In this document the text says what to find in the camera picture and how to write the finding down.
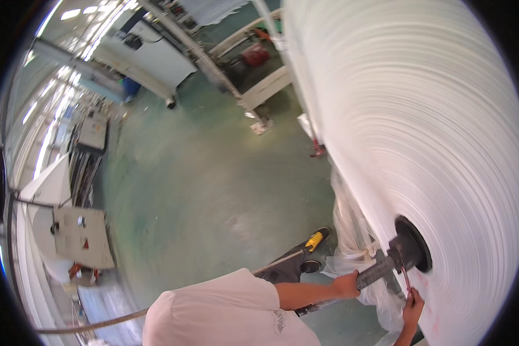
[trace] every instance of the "white paper roll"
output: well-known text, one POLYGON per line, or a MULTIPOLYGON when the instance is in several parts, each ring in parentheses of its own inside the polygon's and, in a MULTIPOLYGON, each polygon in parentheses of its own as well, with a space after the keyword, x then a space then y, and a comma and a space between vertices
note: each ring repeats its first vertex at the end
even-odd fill
POLYGON ((291 0, 283 25, 381 244, 401 214, 429 246, 433 270, 409 275, 429 344, 476 345, 519 265, 519 99, 488 33, 458 0, 291 0))

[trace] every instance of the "metal frame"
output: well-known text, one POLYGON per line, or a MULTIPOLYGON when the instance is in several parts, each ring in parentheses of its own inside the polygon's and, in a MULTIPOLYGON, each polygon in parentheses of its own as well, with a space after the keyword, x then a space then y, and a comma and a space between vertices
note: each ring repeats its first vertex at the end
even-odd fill
POLYGON ((194 40, 187 35, 187 33, 179 27, 178 24, 173 22, 168 16, 164 14, 164 12, 153 5, 149 0, 140 0, 139 4, 142 5, 146 10, 150 11, 152 15, 167 27, 167 29, 171 30, 174 36, 176 36, 183 44, 185 44, 203 63, 204 67, 206 67, 216 78, 218 78, 224 87, 226 87, 236 98, 237 104, 244 108, 246 112, 249 112, 254 116, 257 120, 257 127, 259 127, 264 132, 267 130, 267 121, 263 118, 260 118, 259 115, 254 111, 252 107, 249 106, 248 102, 242 97, 242 94, 236 89, 233 83, 222 73, 222 71, 217 67, 217 65, 212 61, 204 50, 196 43, 194 40))

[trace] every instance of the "factory equipment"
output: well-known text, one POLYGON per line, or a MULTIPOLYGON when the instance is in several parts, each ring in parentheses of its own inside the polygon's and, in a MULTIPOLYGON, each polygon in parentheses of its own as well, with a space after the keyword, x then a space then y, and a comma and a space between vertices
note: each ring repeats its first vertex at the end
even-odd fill
POLYGON ((127 10, 101 39, 92 58, 130 77, 174 107, 177 86, 197 71, 166 31, 143 19, 146 10, 127 10))

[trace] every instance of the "metal shaft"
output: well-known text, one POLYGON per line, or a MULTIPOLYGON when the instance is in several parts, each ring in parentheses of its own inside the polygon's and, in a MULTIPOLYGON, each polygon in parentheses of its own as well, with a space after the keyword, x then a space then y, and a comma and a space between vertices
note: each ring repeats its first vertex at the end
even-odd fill
POLYGON ((356 288, 358 291, 374 283, 385 274, 389 273, 394 269, 394 259, 387 256, 379 263, 367 268, 365 271, 359 273, 356 279, 356 288))

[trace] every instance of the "red tool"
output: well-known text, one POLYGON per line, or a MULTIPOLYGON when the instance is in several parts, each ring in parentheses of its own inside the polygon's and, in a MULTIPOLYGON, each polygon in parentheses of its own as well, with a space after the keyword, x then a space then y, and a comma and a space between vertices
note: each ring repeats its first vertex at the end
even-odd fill
POLYGON ((411 284, 409 283, 409 278, 407 276, 407 271, 406 271, 406 269, 404 267, 402 267, 402 273, 403 273, 403 278, 406 279, 407 291, 411 292, 411 284))
POLYGON ((311 154, 310 157, 319 157, 325 154, 325 146, 319 145, 317 138, 313 140, 313 149, 315 150, 315 154, 311 154))

